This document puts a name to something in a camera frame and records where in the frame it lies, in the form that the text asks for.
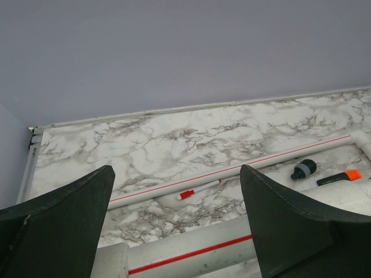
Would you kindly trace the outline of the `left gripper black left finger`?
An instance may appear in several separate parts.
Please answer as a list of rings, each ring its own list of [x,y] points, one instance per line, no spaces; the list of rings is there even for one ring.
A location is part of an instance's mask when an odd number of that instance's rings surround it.
[[[1,277],[90,277],[115,172],[1,210]]]

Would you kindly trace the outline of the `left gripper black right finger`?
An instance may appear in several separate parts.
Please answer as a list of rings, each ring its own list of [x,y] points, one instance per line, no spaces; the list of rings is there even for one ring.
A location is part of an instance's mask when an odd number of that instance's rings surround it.
[[[370,217],[312,199],[243,165],[240,182],[263,277],[370,277]]]

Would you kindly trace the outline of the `white PVC pipe frame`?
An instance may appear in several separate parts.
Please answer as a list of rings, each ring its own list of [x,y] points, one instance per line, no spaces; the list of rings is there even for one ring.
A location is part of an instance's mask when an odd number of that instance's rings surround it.
[[[352,144],[370,160],[370,136],[358,130],[342,137],[249,160],[247,165],[260,169]],[[150,197],[165,196],[196,185],[204,188],[206,182],[233,177],[239,169],[240,165],[230,166],[172,184],[141,189],[110,200],[108,209],[136,204]],[[195,277],[255,257],[250,225],[246,217],[239,217],[131,248],[126,243],[98,248],[90,277]]]

